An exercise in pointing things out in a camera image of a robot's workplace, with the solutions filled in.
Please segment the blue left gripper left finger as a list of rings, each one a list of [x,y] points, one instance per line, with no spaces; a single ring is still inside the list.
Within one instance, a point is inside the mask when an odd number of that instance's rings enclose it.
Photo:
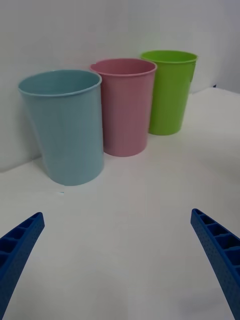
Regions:
[[[0,238],[0,319],[4,317],[27,260],[45,227],[37,212]]]

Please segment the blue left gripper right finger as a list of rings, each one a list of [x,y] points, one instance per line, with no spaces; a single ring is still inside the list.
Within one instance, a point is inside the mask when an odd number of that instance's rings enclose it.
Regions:
[[[190,223],[217,277],[234,319],[240,319],[240,239],[194,208]]]

